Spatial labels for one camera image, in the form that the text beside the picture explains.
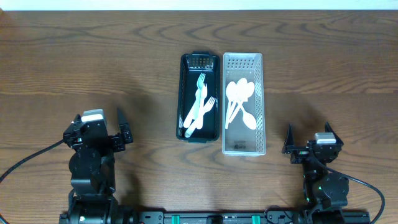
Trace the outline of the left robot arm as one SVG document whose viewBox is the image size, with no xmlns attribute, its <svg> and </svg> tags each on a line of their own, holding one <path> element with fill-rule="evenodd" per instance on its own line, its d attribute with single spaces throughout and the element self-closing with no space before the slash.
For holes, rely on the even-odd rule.
<svg viewBox="0 0 398 224">
<path fill-rule="evenodd" d="M 130 125 L 118 110 L 119 132 L 109 135 L 102 109 L 84 111 L 63 133 L 63 142 L 75 153 L 68 167 L 72 190 L 68 194 L 68 211 L 59 216 L 60 223 L 138 223 L 131 208 L 120 207 L 116 191 L 116 152 L 133 142 Z"/>
</svg>

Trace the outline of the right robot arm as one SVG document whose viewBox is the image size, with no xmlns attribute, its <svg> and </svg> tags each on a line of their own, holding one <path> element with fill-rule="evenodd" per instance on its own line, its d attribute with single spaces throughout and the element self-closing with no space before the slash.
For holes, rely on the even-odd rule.
<svg viewBox="0 0 398 224">
<path fill-rule="evenodd" d="M 303 193 L 307 205 L 293 215 L 294 223 L 345 223 L 341 209 L 348 204 L 349 180 L 328 171 L 344 145 L 331 126 L 326 123 L 322 133 L 314 134 L 306 146 L 296 146 L 292 125 L 289 125 L 283 154 L 290 155 L 292 164 L 303 167 Z"/>
</svg>

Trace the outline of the white plastic spoon top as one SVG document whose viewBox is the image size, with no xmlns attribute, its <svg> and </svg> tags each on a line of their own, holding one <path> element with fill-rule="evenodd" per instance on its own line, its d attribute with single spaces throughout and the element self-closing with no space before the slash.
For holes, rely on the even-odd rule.
<svg viewBox="0 0 398 224">
<path fill-rule="evenodd" d="M 232 112 L 234 110 L 235 104 L 236 104 L 236 83 L 235 82 L 229 82 L 228 86 L 226 87 L 226 97 L 228 99 L 228 107 L 226 111 L 226 123 L 225 123 L 225 129 L 228 129 L 229 126 L 229 120 L 232 116 Z"/>
</svg>

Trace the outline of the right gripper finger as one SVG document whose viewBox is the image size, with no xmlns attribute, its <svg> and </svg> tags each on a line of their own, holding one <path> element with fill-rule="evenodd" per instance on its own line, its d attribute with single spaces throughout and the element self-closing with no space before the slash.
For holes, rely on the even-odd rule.
<svg viewBox="0 0 398 224">
<path fill-rule="evenodd" d="M 294 147 L 294 137 L 293 137 L 292 125 L 289 124 L 283 149 L 290 149 L 291 147 Z"/>
<path fill-rule="evenodd" d="M 329 122 L 325 123 L 325 132 L 333 134 L 334 138 L 336 139 L 336 144 L 339 144 L 339 145 L 343 145 L 344 144 L 344 142 L 341 140 L 341 138 L 334 132 L 334 130 L 330 126 Z"/>
</svg>

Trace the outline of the white plastic spoon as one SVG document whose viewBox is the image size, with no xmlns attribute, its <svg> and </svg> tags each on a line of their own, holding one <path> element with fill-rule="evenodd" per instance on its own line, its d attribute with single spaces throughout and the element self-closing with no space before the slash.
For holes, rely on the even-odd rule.
<svg viewBox="0 0 398 224">
<path fill-rule="evenodd" d="M 236 117 L 237 113 L 241 110 L 240 109 L 240 102 L 246 102 L 248 101 L 248 98 L 252 96 L 254 93 L 254 83 L 253 82 L 248 82 L 246 84 L 240 84 L 238 86 L 238 92 L 236 95 L 236 100 L 237 100 L 237 106 L 235 107 L 233 114 L 229 120 L 231 123 L 234 118 Z"/>
<path fill-rule="evenodd" d="M 199 97 L 201 97 L 201 93 L 200 93 L 200 90 L 198 89 L 195 92 L 195 102 L 194 102 L 193 106 L 191 107 L 190 111 L 188 112 L 187 117 L 185 118 L 185 121 L 183 122 L 183 127 L 184 128 L 188 128 L 190 126 L 191 122 L 192 122 L 193 112 L 194 112 L 194 110 L 196 108 L 196 102 L 199 99 Z"/>
<path fill-rule="evenodd" d="M 241 78 L 237 83 L 230 82 L 227 86 L 226 96 L 231 103 L 227 109 L 228 123 L 231 123 L 239 111 L 239 107 L 248 98 L 248 81 Z"/>
<path fill-rule="evenodd" d="M 228 129 L 229 126 L 229 120 L 232 116 L 232 112 L 234 110 L 235 104 L 236 104 L 236 83 L 235 82 L 229 82 L 228 86 L 226 87 L 226 97 L 228 99 L 228 107 L 226 111 L 226 123 L 225 123 L 225 129 Z"/>
<path fill-rule="evenodd" d="M 257 121 L 255 117 L 248 113 L 243 106 L 243 101 L 240 102 L 240 109 L 243 112 L 243 122 L 244 124 L 251 130 L 255 130 L 257 128 Z"/>
</svg>

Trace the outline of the white plastic fork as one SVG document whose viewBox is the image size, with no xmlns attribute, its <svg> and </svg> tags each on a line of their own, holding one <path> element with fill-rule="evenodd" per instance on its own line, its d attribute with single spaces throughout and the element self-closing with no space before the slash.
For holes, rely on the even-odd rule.
<svg viewBox="0 0 398 224">
<path fill-rule="evenodd" d="M 208 99 L 208 101 L 202 107 L 200 107 L 199 112 L 198 112 L 198 118 L 196 120 L 194 120 L 194 122 L 185 131 L 184 136 L 186 138 L 189 138 L 193 134 L 194 130 L 198 129 L 198 126 L 200 124 L 203 124 L 204 114 L 209 112 L 213 108 L 216 101 L 217 101 L 217 99 L 215 97 L 211 96 Z"/>
<path fill-rule="evenodd" d="M 208 87 L 207 84 L 204 83 L 203 88 L 201 89 L 200 107 L 198 111 L 198 117 L 196 119 L 197 129 L 201 129 L 203 127 L 203 112 L 204 112 L 205 98 L 207 97 L 207 94 L 208 94 Z"/>
<path fill-rule="evenodd" d="M 201 89 L 203 88 L 205 81 L 205 73 L 201 73 L 197 80 L 197 92 L 195 93 L 196 100 L 194 102 L 194 110 L 193 110 L 193 119 L 197 119 L 198 110 L 200 107 L 200 99 L 201 99 Z"/>
</svg>

